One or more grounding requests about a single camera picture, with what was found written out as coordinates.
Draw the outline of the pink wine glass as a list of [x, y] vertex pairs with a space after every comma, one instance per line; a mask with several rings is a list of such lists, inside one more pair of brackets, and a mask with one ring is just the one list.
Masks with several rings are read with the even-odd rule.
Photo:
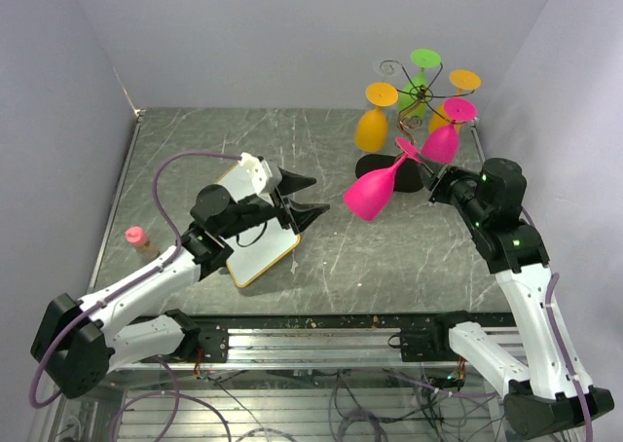
[[450, 164], [458, 152], [458, 127], [472, 121], [477, 115], [477, 108], [465, 98], [451, 97], [443, 102], [441, 109], [445, 125], [429, 135], [421, 153], [434, 162]]
[[364, 221], [373, 221], [390, 201], [395, 179], [400, 167], [406, 161], [413, 161], [419, 150], [406, 138], [397, 137], [395, 143], [402, 154], [391, 166], [372, 170], [358, 178], [343, 194], [348, 209]]

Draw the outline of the pink wine glass front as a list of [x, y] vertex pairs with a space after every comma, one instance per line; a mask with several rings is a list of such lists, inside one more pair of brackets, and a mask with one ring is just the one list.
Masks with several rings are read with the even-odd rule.
[[373, 221], [390, 201], [395, 179], [400, 167], [406, 161], [413, 161], [419, 150], [406, 138], [397, 137], [395, 143], [402, 154], [391, 166], [372, 170], [358, 178], [343, 194], [348, 209], [364, 221]]

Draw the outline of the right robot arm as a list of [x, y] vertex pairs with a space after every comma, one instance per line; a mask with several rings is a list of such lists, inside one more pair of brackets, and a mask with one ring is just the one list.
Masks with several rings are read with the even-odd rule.
[[492, 158], [474, 172], [424, 156], [416, 165], [430, 201], [454, 207], [468, 228], [510, 307], [526, 359], [514, 357], [465, 313], [430, 334], [430, 351], [443, 360], [466, 359], [501, 397], [505, 418], [524, 439], [573, 431], [577, 439], [594, 440], [594, 420], [612, 411], [614, 401], [608, 389], [595, 387], [568, 334], [555, 297], [559, 277], [523, 212], [521, 167]]

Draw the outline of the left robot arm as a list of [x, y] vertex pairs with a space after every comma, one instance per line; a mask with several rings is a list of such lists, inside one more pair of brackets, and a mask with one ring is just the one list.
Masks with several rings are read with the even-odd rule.
[[77, 398], [107, 374], [144, 358], [191, 359], [202, 338], [190, 317], [168, 311], [143, 323], [137, 318], [221, 269], [238, 288], [255, 281], [328, 210], [326, 203], [291, 198], [315, 182], [280, 167], [232, 167], [199, 191], [188, 229], [155, 260], [78, 300], [62, 294], [48, 304], [31, 346], [38, 375], [48, 375], [58, 393]]

